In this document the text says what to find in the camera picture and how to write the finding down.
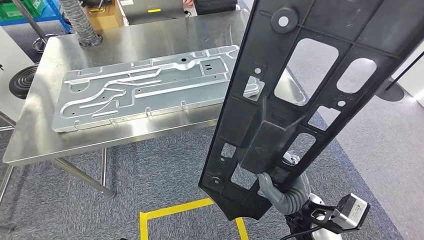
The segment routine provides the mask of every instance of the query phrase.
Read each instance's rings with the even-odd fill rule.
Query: yellow label
[[[157,13],[157,12],[160,12],[160,11],[161,11],[160,8],[147,10],[148,13]]]

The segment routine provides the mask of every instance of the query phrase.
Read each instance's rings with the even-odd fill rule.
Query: flexible duct hose
[[[69,18],[72,27],[79,35],[79,44],[83,47],[94,47],[102,42],[102,37],[97,35],[92,24],[87,18],[78,0],[59,0],[63,11]]]

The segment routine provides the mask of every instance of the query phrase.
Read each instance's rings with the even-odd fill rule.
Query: green bin
[[[46,4],[43,0],[21,0],[32,17],[41,16]],[[3,21],[23,19],[24,16],[11,0],[0,0],[0,18]]]

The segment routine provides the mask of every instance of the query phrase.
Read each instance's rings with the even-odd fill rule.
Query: blue shelf
[[[34,20],[36,22],[59,21],[63,25],[65,32],[69,33],[71,31],[71,28],[62,19],[62,15],[59,12],[59,9],[61,9],[61,5],[58,0],[45,0],[45,8],[43,9],[41,16],[34,17]],[[28,21],[25,18],[15,20],[0,19],[0,26],[10,26],[26,23],[28,23]]]

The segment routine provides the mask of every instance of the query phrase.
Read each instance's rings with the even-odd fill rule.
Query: cardboard box
[[[90,12],[87,7],[84,8],[96,33],[101,34],[103,30],[122,27],[123,17],[118,4],[117,0],[113,0],[112,4],[105,6],[104,11],[99,12]]]

